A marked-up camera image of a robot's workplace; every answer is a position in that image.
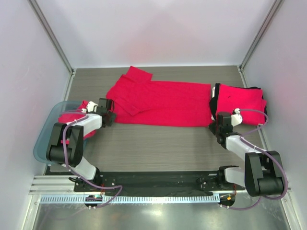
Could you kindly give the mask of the white sheet under stack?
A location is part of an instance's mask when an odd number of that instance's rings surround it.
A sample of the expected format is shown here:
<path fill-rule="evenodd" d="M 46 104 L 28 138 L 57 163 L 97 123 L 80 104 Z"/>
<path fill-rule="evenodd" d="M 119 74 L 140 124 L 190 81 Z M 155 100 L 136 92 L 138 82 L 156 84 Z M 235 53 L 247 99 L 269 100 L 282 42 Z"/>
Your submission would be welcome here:
<path fill-rule="evenodd" d="M 214 118 L 215 112 L 214 112 L 214 108 L 213 108 L 214 94 L 215 94 L 215 87 L 212 88 L 212 91 L 211 91 L 211 99 L 210 99 L 210 102 L 209 102 L 209 106 L 210 106 L 210 110 L 211 110 L 211 119 L 212 119 L 212 121 L 215 120 L 215 118 Z"/>

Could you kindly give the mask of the left aluminium frame post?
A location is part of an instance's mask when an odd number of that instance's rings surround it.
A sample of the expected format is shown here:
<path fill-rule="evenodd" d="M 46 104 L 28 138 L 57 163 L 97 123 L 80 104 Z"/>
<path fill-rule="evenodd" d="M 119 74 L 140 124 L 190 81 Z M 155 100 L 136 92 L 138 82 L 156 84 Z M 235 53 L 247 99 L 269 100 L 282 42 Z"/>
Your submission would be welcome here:
<path fill-rule="evenodd" d="M 68 61 L 62 47 L 60 46 L 51 26 L 49 25 L 43 11 L 41 10 L 38 2 L 36 0 L 28 0 L 29 5 L 31 6 L 32 10 L 34 11 L 35 15 L 37 16 L 39 22 L 41 23 L 43 29 L 45 30 L 47 36 L 49 37 L 53 47 L 55 48 L 56 52 L 58 53 L 60 59 L 64 63 L 66 69 L 72 75 L 74 73 L 74 69 L 71 66 L 70 62 Z"/>

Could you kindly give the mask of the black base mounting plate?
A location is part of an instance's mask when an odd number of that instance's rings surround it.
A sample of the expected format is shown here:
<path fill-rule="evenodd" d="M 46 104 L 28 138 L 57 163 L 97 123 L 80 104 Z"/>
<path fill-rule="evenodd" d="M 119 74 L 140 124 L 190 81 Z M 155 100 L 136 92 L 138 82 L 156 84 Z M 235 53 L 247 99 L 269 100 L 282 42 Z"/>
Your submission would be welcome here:
<path fill-rule="evenodd" d="M 226 191 L 244 188 L 219 182 L 217 171 L 102 172 L 101 186 L 121 185 L 121 196 L 172 196 L 176 192 Z"/>

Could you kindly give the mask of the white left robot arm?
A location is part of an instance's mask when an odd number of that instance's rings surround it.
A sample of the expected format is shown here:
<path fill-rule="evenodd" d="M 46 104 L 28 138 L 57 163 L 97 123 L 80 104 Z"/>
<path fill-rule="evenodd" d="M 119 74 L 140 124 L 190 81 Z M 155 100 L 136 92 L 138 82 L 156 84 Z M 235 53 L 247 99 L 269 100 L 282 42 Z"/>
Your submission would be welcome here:
<path fill-rule="evenodd" d="M 84 141 L 94 131 L 113 125 L 116 114 L 112 99 L 100 98 L 99 103 L 89 102 L 85 108 L 66 111 L 69 121 L 54 124 L 46 158 L 60 164 L 86 182 L 101 185 L 100 171 L 83 156 Z"/>

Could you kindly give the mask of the right aluminium frame post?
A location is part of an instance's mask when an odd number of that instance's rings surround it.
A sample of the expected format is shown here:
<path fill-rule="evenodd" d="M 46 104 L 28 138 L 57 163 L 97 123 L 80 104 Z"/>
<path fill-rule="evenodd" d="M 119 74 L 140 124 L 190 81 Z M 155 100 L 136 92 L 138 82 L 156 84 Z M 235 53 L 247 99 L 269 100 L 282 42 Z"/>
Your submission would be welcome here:
<path fill-rule="evenodd" d="M 278 13 L 279 9 L 281 8 L 284 0 L 274 0 L 272 6 L 270 7 L 268 13 L 266 14 L 264 21 L 262 22 L 258 32 L 256 33 L 255 38 L 253 39 L 249 49 L 244 56 L 241 64 L 238 66 L 239 72 L 243 72 L 246 65 L 248 64 L 249 60 L 253 56 L 256 48 L 260 44 L 262 38 L 264 37 L 265 33 L 269 29 L 270 24 L 273 22 L 276 14 Z"/>

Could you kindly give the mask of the teal plastic bin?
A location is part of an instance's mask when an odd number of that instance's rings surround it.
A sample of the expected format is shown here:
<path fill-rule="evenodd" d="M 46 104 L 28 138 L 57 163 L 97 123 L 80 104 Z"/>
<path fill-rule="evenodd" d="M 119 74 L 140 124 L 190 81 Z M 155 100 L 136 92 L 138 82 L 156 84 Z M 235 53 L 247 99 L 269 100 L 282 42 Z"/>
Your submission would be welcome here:
<path fill-rule="evenodd" d="M 58 122 L 58 118 L 63 112 L 86 108 L 87 104 L 88 101 L 63 101 L 56 104 L 51 109 L 33 150 L 34 158 L 38 162 L 50 165 L 54 164 L 53 162 L 48 161 L 46 158 L 47 147 L 54 124 Z"/>

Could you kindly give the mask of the aluminium frame post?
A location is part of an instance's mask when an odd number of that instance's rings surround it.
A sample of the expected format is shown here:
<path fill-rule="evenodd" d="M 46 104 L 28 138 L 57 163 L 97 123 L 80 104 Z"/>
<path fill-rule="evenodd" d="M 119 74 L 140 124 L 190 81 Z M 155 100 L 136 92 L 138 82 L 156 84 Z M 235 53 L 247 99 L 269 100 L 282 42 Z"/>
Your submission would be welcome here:
<path fill-rule="evenodd" d="M 249 60 L 253 56 L 256 48 L 260 44 L 262 38 L 264 37 L 265 33 L 269 29 L 270 24 L 273 22 L 276 14 L 278 13 L 279 9 L 281 8 L 284 0 L 274 0 L 272 6 L 270 7 L 268 13 L 266 14 L 264 21 L 262 22 L 258 32 L 256 33 L 255 38 L 253 39 L 249 49 L 244 56 L 241 64 L 238 66 L 239 72 L 243 72 L 246 65 L 248 64 Z"/>
<path fill-rule="evenodd" d="M 70 62 L 68 61 L 62 47 L 60 46 L 51 26 L 49 25 L 43 11 L 41 10 L 38 2 L 36 0 L 28 0 L 29 5 L 31 6 L 32 10 L 34 11 L 35 15 L 37 16 L 39 22 L 41 23 L 43 29 L 45 30 L 47 36 L 49 37 L 53 47 L 55 48 L 56 52 L 58 53 L 60 59 L 64 63 L 66 69 L 72 75 L 74 73 L 74 69 L 71 66 Z"/>

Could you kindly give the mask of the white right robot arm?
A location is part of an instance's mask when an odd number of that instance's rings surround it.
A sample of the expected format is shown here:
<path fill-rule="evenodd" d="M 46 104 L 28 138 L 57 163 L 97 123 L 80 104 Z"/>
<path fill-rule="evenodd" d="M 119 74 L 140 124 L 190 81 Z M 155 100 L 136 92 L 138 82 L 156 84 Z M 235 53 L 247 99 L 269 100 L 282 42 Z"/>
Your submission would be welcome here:
<path fill-rule="evenodd" d="M 218 172 L 222 185 L 236 184 L 246 189 L 252 197 L 260 196 L 271 200 L 281 199 L 288 190 L 288 180 L 283 170 L 280 154 L 257 147 L 243 135 L 233 131 L 240 124 L 240 110 L 237 112 L 218 112 L 209 125 L 217 142 L 244 161 L 244 168 L 222 166 Z"/>

